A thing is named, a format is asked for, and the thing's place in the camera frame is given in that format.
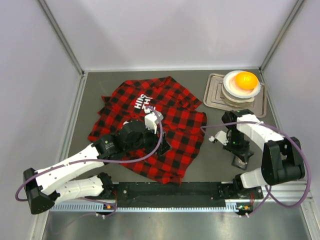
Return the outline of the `red black plaid shirt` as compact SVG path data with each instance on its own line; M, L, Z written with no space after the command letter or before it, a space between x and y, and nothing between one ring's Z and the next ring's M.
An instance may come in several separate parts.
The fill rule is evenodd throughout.
M131 151L126 154L123 166L161 184L180 185L204 141L201 127L207 124L207 116L196 110L202 102L171 76L126 80L111 96L102 99L104 107L88 140L94 142L114 133L126 121L144 121L145 108L153 107L163 115L163 131L172 150L136 163L129 160L144 157L147 151Z

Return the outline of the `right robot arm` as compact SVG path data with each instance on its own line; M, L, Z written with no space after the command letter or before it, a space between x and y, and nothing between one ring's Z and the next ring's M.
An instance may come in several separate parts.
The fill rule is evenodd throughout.
M235 191L244 194L256 187L274 186L305 177L301 145L297 138L264 126L248 109L226 111L221 120L227 132L220 131L216 136L223 149L233 154L233 166L247 169L249 159L254 155L250 142L262 151L259 168L234 177Z

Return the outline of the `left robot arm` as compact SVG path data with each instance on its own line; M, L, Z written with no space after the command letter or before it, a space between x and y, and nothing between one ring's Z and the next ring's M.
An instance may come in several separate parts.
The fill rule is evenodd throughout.
M104 135L59 164L39 170L26 169L23 172L23 188L30 212L33 215L41 214L56 204L77 198L108 197L113 183L106 173L83 180L77 177L105 164L126 163L125 156L132 151L147 151L147 155L132 160L137 163L148 157L162 156L171 149L164 132L145 130L128 134L113 133Z

